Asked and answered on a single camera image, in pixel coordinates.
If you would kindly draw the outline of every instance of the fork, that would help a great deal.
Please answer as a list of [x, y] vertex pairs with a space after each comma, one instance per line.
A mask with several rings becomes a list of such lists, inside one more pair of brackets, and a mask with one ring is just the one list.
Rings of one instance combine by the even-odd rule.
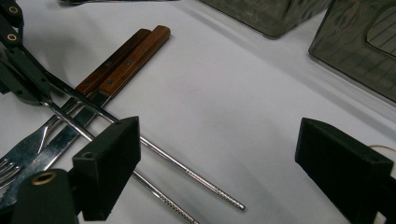
[[[89, 95], [105, 80], [111, 72], [118, 67], [123, 59], [143, 41], [150, 33], [149, 30], [140, 29], [117, 49], [107, 60], [99, 65], [88, 77], [86, 77], [76, 89], [84, 95]], [[78, 106], [74, 98], [70, 98], [62, 107], [66, 113], [71, 112]], [[57, 123], [59, 118], [52, 116], [36, 131], [22, 139], [4, 157], [0, 159], [0, 189], [8, 186], [18, 176], [21, 169], [32, 163], [44, 148], [47, 136]]]
[[[78, 103], [69, 99], [62, 110], [69, 113], [76, 108]], [[0, 189], [8, 186], [17, 176], [18, 172], [28, 166], [36, 155], [40, 153], [47, 139], [48, 133], [59, 120], [52, 116], [40, 128], [23, 138], [14, 148], [0, 159]]]

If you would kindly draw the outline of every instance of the knife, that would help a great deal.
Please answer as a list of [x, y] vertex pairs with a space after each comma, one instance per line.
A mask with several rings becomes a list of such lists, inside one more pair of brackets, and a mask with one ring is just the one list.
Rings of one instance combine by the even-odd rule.
[[[103, 106], [113, 98], [137, 71], [151, 58], [159, 47], [170, 36], [169, 28], [157, 26], [115, 69], [98, 88], [92, 102]], [[91, 110], [82, 108], [75, 116], [75, 121], [86, 126], [95, 115]], [[78, 137], [78, 133], [69, 126], [64, 127], [46, 146], [37, 158], [15, 179], [0, 201], [0, 208], [14, 204], [17, 200], [18, 188], [22, 180], [39, 171], [47, 170], [65, 152], [71, 143]]]
[[[76, 87], [84, 95], [89, 95], [99, 85], [110, 76], [111, 72], [128, 56], [128, 54], [144, 39], [151, 31], [141, 29], [137, 31], [131, 38], [129, 38], [119, 49], [117, 49], [110, 57], [107, 58], [98, 68], [96, 68], [88, 77], [86, 77], [81, 84]], [[77, 101], [70, 98], [62, 107], [64, 111], [69, 112], [77, 106]], [[39, 155], [43, 148], [47, 135], [58, 121], [58, 117], [52, 116], [46, 123], [44, 123], [35, 132], [29, 134], [22, 139], [14, 148], [12, 148], [0, 161], [12, 162], [19, 171], [25, 169], [33, 160]], [[7, 179], [2, 178], [0, 181], [0, 189], [8, 185], [15, 178], [15, 175], [10, 175]]]

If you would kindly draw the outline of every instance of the gray container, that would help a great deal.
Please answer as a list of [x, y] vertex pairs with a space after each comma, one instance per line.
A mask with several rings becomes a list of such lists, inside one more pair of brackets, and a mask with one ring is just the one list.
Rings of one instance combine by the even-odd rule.
[[326, 9], [331, 0], [200, 0], [263, 33], [279, 38]]
[[309, 52], [353, 83], [395, 103], [396, 1], [334, 0]]

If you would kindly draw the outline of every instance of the metal utensil handle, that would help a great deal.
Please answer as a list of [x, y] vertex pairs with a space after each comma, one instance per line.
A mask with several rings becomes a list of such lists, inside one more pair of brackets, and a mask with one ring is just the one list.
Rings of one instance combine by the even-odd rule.
[[189, 223], [198, 224], [199, 222], [195, 220], [192, 216], [190, 216], [186, 211], [180, 208], [176, 203], [174, 203], [171, 199], [169, 199], [166, 195], [156, 189], [152, 184], [150, 184], [147, 179], [145, 179], [141, 174], [137, 171], [134, 171], [132, 174], [135, 180], [137, 180], [140, 184], [142, 184], [146, 189], [151, 191], [157, 198], [166, 203], [169, 207], [171, 207], [175, 212], [181, 215], [184, 219], [186, 219]]
[[94, 136], [89, 133], [82, 125], [77, 123], [70, 115], [63, 111], [59, 106], [54, 104], [49, 98], [42, 97], [42, 104], [51, 109], [57, 116], [59, 116], [64, 122], [72, 127], [76, 132], [84, 136], [88, 140], [92, 140]]
[[[76, 91], [88, 96], [94, 92], [100, 84], [110, 76], [111, 72], [117, 68], [124, 58], [132, 52], [149, 34], [150, 30], [140, 29], [132, 35], [121, 47], [111, 54], [102, 64], [100, 64], [89, 76], [84, 78], [76, 87]], [[63, 106], [62, 110], [67, 114], [78, 105], [78, 101], [70, 98]], [[44, 125], [52, 127], [59, 120], [58, 116], [52, 116]]]
[[[78, 106], [78, 102], [73, 99], [70, 98], [67, 100], [67, 102], [61, 107], [62, 111], [64, 111], [65, 113], [70, 113], [71, 111], [73, 111], [76, 107]], [[59, 117], [56, 115], [51, 116], [43, 125], [41, 125], [41, 127], [37, 130], [41, 130], [41, 129], [45, 129], [46, 131], [43, 132], [43, 135], [41, 136], [41, 138], [39, 138], [36, 141], [40, 141], [41, 144], [39, 145], [39, 148], [36, 150], [37, 154], [39, 154], [41, 152], [41, 150], [44, 148], [44, 144], [46, 142], [46, 138], [48, 133], [52, 130], [52, 127], [55, 126], [55, 124], [59, 121]]]
[[235, 207], [237, 207], [241, 210], [245, 209], [245, 206], [243, 204], [241, 204], [240, 202], [238, 202], [235, 198], [233, 198], [232, 196], [230, 196], [229, 194], [227, 194], [226, 192], [224, 192], [222, 189], [218, 188], [214, 184], [210, 183], [209, 181], [204, 179], [202, 176], [196, 174], [193, 170], [191, 170], [190, 168], [188, 168], [181, 162], [177, 161], [175, 158], [171, 157], [170, 155], [168, 155], [167, 153], [162, 151], [160, 148], [156, 147], [154, 144], [150, 143], [150, 141], [147, 138], [143, 137], [142, 135], [140, 136], [140, 142], [143, 145], [145, 145], [146, 147], [148, 147], [149, 149], [151, 149], [152, 151], [154, 151], [155, 153], [157, 153], [158, 155], [160, 155], [166, 161], [169, 161], [170, 163], [175, 165], [179, 170], [183, 171], [186, 175], [193, 178], [195, 181], [202, 184], [206, 188], [210, 189], [215, 194], [219, 195], [221, 198], [225, 199], [226, 201], [228, 201]]

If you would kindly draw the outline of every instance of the stainless steel utensil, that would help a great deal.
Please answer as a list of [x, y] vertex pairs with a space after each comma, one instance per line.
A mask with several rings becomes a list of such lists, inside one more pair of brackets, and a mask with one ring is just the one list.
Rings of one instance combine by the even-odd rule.
[[[122, 86], [130, 79], [141, 66], [155, 53], [155, 51], [164, 43], [164, 41], [169, 37], [170, 30], [167, 27], [158, 26], [154, 31], [140, 43], [138, 48], [132, 53], [134, 62], [130, 63], [130, 59], [125, 60], [125, 66], [119, 66], [122, 72], [116, 70], [104, 81], [104, 85], [99, 88], [101, 93], [96, 93], [92, 98], [93, 102], [96, 102], [99, 106], [104, 105], [110, 98], [114, 97], [122, 88]], [[95, 116], [92, 111], [87, 108], [83, 108], [75, 116], [75, 121], [81, 126], [86, 126], [91, 119]], [[35, 174], [39, 171], [47, 170], [70, 146], [70, 144], [78, 137], [78, 133], [74, 128], [66, 126], [57, 136], [52, 139], [46, 146], [38, 157], [24, 169], [20, 175], [15, 179], [15, 181], [10, 185], [9, 189], [4, 194], [2, 200], [0, 201], [0, 207], [4, 208], [10, 206], [16, 202], [17, 192], [21, 182], [28, 176]], [[189, 223], [198, 223], [192, 216], [190, 216], [186, 211], [181, 209], [176, 203], [165, 196], [160, 190], [156, 189], [151, 183], [149, 183], [146, 178], [141, 174], [134, 171], [133, 176], [140, 184], [142, 184], [146, 189], [151, 189], [151, 193], [158, 196], [161, 195], [160, 200], [170, 206], [174, 211], [183, 216]]]
[[[85, 78], [76, 89], [84, 95], [89, 95], [95, 91], [123, 59], [149, 34], [149, 30], [139, 30]], [[71, 98], [62, 107], [62, 110], [70, 112], [77, 105], [78, 102], [74, 98]], [[48, 133], [58, 120], [59, 118], [57, 116], [52, 116], [40, 128], [21, 140], [0, 159], [0, 189], [9, 185], [16, 178], [20, 170], [25, 169], [34, 161], [43, 149]]]
[[[163, 32], [163, 35], [169, 36], [170, 32]], [[158, 41], [155, 39], [148, 39], [148, 43], [152, 43], [153, 41]], [[139, 46], [139, 50], [143, 52], [151, 52], [155, 50], [150, 44], [141, 43]], [[99, 88], [100, 91], [98, 94], [95, 95], [93, 98], [93, 102], [96, 102], [99, 105], [104, 104], [108, 99], [110, 99], [114, 94], [116, 94], [119, 90], [120, 87], [123, 86], [126, 81], [128, 81], [131, 77], [131, 74], [134, 74], [137, 70], [140, 69], [140, 67], [147, 61], [145, 60], [144, 57], [141, 56], [142, 52], [139, 52], [139, 50], [134, 51], [130, 57], [126, 59], [126, 64], [124, 66], [119, 66], [115, 71], [114, 74], [121, 74], [121, 76], [117, 76], [116, 78], [114, 77], [108, 77], [101, 87]], [[75, 120], [78, 123], [81, 123], [82, 126], [84, 126], [83, 122], [89, 122], [94, 116], [94, 113], [89, 110], [89, 108], [84, 108], [78, 113], [77, 116], [75, 116]], [[117, 119], [112, 117], [111, 115], [108, 115], [108, 119], [111, 122], [116, 122]], [[16, 200], [15, 195], [18, 191], [18, 185], [21, 183], [21, 181], [29, 176], [32, 175], [38, 171], [43, 171], [48, 169], [61, 155], [62, 153], [68, 148], [68, 146], [73, 142], [73, 140], [78, 136], [78, 133], [75, 132], [70, 127], [65, 127], [52, 141], [49, 142], [47, 145], [46, 149], [40, 153], [37, 158], [33, 161], [33, 163], [27, 167], [23, 172], [21, 172], [21, 175], [18, 177], [18, 179], [10, 186], [9, 190], [6, 192], [4, 199], [1, 201], [0, 205], [8, 205], [8, 204], [13, 204]], [[218, 194], [221, 198], [227, 200], [229, 203], [233, 204], [237, 208], [243, 210], [245, 208], [244, 205], [242, 205], [240, 202], [235, 200], [233, 197], [229, 196], [227, 193], [222, 191], [221, 189], [217, 188], [195, 172], [193, 172], [190, 168], [187, 166], [183, 165], [173, 157], [169, 156], [166, 154], [164, 151], [150, 143], [149, 140], [141, 136], [141, 143], [147, 146], [149, 149], [153, 150], [156, 152], [158, 155], [160, 155], [163, 159], [166, 159], [167, 161], [170, 161], [173, 165], [175, 165], [177, 168], [182, 170], [185, 174], [188, 176], [192, 177], [194, 180], [198, 181], [200, 184], [204, 185], [205, 187], [209, 188], [216, 194]]]

